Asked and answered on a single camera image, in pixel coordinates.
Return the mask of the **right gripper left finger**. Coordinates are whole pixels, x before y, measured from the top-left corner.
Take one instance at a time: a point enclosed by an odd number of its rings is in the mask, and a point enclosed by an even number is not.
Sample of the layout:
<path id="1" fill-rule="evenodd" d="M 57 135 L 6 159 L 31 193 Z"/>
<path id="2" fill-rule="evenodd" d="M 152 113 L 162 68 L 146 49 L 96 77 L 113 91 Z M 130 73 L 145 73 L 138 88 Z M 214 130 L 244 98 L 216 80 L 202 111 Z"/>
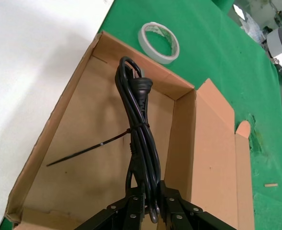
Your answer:
<path id="1" fill-rule="evenodd" d="M 76 227 L 76 230 L 139 230 L 145 216 L 145 189 L 128 189 L 124 198 L 110 204 Z"/>

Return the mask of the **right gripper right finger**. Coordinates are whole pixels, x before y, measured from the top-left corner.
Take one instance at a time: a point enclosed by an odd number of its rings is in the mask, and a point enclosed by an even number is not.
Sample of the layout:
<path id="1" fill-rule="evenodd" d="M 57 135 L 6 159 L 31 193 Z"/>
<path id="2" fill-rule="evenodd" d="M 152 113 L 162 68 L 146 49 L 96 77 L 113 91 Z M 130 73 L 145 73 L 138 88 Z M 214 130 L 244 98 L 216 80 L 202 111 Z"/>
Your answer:
<path id="1" fill-rule="evenodd" d="M 159 182 L 158 206 L 168 230 L 232 230 L 233 227 L 184 200 L 179 190 Z"/>

